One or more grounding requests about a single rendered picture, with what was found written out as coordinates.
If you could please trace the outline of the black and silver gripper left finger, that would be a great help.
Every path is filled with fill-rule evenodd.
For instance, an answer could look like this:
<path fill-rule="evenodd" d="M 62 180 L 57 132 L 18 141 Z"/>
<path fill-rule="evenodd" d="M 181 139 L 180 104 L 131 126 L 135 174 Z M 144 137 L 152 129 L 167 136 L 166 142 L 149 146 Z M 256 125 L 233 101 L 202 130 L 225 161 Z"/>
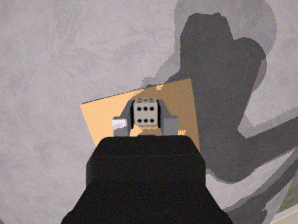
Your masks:
<path fill-rule="evenodd" d="M 120 116 L 112 119 L 113 136 L 130 136 L 134 128 L 134 104 L 135 100 L 128 100 Z"/>

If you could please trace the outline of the tan flat mat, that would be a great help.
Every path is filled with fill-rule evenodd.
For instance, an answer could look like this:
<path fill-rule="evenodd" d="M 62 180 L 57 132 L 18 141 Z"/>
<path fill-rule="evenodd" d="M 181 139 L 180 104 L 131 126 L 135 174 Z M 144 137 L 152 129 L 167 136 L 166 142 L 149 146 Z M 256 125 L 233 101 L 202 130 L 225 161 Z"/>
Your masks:
<path fill-rule="evenodd" d="M 81 110 L 97 147 L 103 137 L 113 136 L 111 119 L 120 116 L 128 100 L 137 98 L 163 99 L 171 115 L 179 118 L 178 135 L 192 139 L 200 152 L 198 127 L 191 78 L 143 88 L 81 104 Z M 134 125 L 130 136 L 162 136 L 157 125 Z"/>

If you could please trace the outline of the white die with black pips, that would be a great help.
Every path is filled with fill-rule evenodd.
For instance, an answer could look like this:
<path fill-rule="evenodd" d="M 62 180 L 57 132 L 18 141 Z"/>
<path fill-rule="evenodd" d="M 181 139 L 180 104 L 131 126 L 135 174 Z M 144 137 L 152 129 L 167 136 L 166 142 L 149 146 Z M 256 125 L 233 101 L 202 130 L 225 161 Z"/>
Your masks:
<path fill-rule="evenodd" d="M 137 98 L 133 104 L 134 125 L 157 125 L 158 104 L 155 98 Z"/>

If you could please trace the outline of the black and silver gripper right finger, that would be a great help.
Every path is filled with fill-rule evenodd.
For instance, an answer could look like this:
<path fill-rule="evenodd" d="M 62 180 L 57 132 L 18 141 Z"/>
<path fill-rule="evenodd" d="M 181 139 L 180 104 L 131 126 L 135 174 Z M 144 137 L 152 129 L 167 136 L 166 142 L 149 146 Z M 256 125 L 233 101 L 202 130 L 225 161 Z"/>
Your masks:
<path fill-rule="evenodd" d="M 179 118 L 177 115 L 170 114 L 163 99 L 157 99 L 157 104 L 157 123 L 158 128 L 161 128 L 162 136 L 178 135 Z"/>

